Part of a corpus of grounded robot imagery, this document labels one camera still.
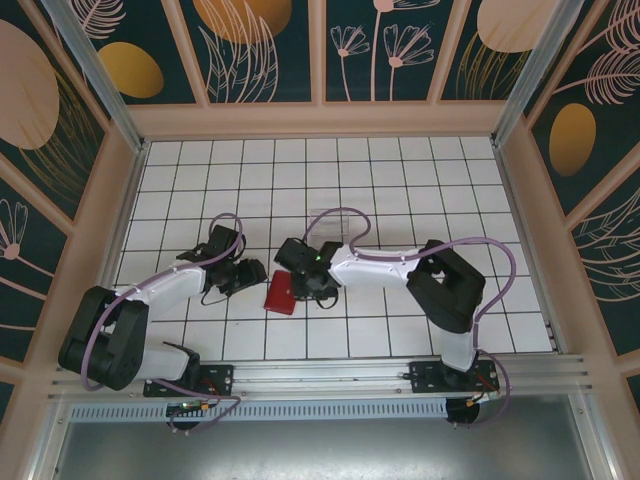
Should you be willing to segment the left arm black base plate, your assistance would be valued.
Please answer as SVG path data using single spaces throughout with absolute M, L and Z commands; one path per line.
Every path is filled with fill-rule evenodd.
M 182 395 L 182 389 L 195 392 L 196 397 L 230 396 L 233 381 L 232 365 L 204 365 L 188 369 L 180 379 L 169 381 L 169 387 L 154 380 L 145 383 L 143 396 L 146 398 L 179 397 Z

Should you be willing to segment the red leather card holder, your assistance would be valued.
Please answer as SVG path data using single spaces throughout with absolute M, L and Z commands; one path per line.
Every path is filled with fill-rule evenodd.
M 296 306 L 290 272 L 276 270 L 267 291 L 264 309 L 268 312 L 292 315 Z

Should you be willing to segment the aluminium side rail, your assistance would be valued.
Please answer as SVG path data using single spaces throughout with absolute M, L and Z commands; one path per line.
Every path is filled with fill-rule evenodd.
M 143 141 L 140 149 L 132 158 L 132 165 L 126 178 L 123 197 L 108 242 L 108 248 L 104 254 L 101 270 L 97 277 L 97 283 L 100 286 L 111 287 L 117 276 L 120 254 L 124 248 L 125 237 L 148 156 L 148 150 L 149 143 Z
M 536 251 L 534 249 L 533 239 L 531 237 L 527 219 L 524 215 L 524 207 L 522 206 L 522 202 L 520 201 L 518 193 L 516 192 L 515 182 L 510 173 L 506 156 L 502 153 L 500 147 L 492 145 L 492 149 L 493 153 L 495 154 L 495 160 L 497 162 L 501 179 L 504 183 L 505 193 L 511 207 L 514 223 L 519 235 L 521 248 L 523 250 L 525 263 L 529 270 L 529 276 L 536 293 L 540 313 L 547 329 L 552 351 L 556 354 L 561 354 L 562 339 L 558 335 L 555 310 L 551 304 L 547 285 L 545 284 L 544 278 L 541 275 L 540 264 L 537 258 Z

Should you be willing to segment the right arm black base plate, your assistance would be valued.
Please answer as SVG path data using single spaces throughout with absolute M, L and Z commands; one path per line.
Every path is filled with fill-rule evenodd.
M 446 366 L 442 361 L 415 361 L 403 375 L 411 384 L 413 393 L 465 393 L 499 392 L 496 365 L 492 360 L 476 360 L 466 372 Z

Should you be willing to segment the grey metal sheet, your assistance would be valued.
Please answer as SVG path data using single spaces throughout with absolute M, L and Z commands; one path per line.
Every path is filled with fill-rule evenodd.
M 593 415 L 568 396 L 514 399 L 495 423 L 436 418 L 226 420 L 174 434 L 158 421 L 46 420 L 28 480 L 622 480 Z

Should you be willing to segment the aluminium frame post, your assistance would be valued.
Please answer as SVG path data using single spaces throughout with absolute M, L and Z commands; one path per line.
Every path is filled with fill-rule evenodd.
M 582 11 L 590 10 L 589 7 L 584 7 L 587 1 L 590 0 L 559 0 L 549 19 L 543 24 L 544 29 L 536 40 L 491 134 L 491 143 L 495 149 L 500 150 L 509 139 L 571 29 L 580 24 L 578 19 Z
M 97 51 L 82 30 L 72 7 L 66 0 L 41 0 L 41 2 L 52 22 L 58 27 L 74 58 L 86 72 L 89 82 L 95 88 L 127 144 L 135 153 L 139 153 L 142 150 L 143 137 L 129 114 L 124 100 L 111 81 Z

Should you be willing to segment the clear acrylic card stand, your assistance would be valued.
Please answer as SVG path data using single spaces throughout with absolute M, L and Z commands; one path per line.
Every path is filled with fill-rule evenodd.
M 349 214 L 341 211 L 330 212 L 323 215 L 322 209 L 309 211 L 310 221 L 307 235 L 327 239 L 345 239 L 350 233 Z

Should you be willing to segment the long aluminium mounting rail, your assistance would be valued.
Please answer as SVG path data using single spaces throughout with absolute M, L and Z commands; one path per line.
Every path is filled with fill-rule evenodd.
M 592 388 L 584 360 L 576 355 L 506 354 L 477 360 L 496 365 L 499 392 L 491 397 L 513 395 L 573 394 Z M 465 393 L 413 393 L 403 378 L 409 364 L 431 357 L 344 360 L 205 362 L 204 365 L 232 365 L 231 395 L 248 400 L 316 400 L 347 398 L 470 397 Z

